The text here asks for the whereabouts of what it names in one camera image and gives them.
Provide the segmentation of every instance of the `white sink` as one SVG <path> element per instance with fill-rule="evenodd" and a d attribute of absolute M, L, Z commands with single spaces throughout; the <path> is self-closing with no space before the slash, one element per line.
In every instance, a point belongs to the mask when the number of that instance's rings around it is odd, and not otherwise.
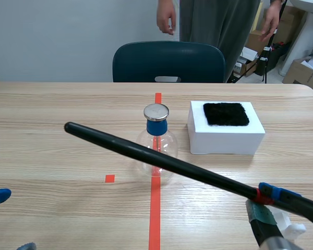
<path fill-rule="evenodd" d="M 313 0 L 290 0 L 294 7 L 313 13 Z"/>
<path fill-rule="evenodd" d="M 288 72 L 292 62 L 295 59 L 300 59 L 308 56 L 313 50 L 313 0 L 290 0 L 291 3 L 298 9 L 307 11 L 306 22 L 293 43 L 292 48 L 284 61 L 283 67 L 279 73 L 285 76 Z"/>

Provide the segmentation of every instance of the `white foam box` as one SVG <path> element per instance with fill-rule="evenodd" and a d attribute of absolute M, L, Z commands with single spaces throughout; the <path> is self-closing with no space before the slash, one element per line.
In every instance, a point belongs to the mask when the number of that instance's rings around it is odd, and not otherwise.
<path fill-rule="evenodd" d="M 210 126 L 204 113 L 205 103 L 241 103 L 249 118 L 245 127 Z M 251 103 L 192 101 L 188 117 L 190 151 L 194 155 L 254 155 L 265 130 Z"/>

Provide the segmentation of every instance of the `black pole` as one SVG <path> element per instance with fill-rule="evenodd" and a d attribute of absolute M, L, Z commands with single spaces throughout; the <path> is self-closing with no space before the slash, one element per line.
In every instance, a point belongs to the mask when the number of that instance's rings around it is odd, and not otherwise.
<path fill-rule="evenodd" d="M 257 190 L 251 186 L 234 181 L 209 170 L 197 167 L 185 161 L 161 154 L 137 143 L 118 138 L 73 122 L 65 124 L 65 131 L 85 141 L 117 152 L 135 160 L 168 170 L 173 173 L 215 186 L 234 194 L 255 199 Z"/>

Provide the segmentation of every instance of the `black sponge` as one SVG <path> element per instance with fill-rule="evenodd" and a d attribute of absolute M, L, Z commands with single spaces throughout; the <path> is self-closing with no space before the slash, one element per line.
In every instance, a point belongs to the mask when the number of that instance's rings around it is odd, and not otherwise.
<path fill-rule="evenodd" d="M 249 119 L 240 103 L 206 103 L 205 116 L 210 126 L 247 126 Z"/>

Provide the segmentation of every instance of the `person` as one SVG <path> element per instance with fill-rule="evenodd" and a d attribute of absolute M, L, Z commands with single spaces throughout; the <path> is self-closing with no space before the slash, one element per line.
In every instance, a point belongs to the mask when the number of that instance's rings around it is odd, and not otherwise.
<path fill-rule="evenodd" d="M 271 0 L 260 40 L 265 42 L 279 24 L 283 0 Z M 230 77 L 252 28 L 260 0 L 180 0 L 180 40 L 217 47 L 226 61 Z M 173 0 L 159 0 L 157 25 L 174 34 L 176 12 Z"/>

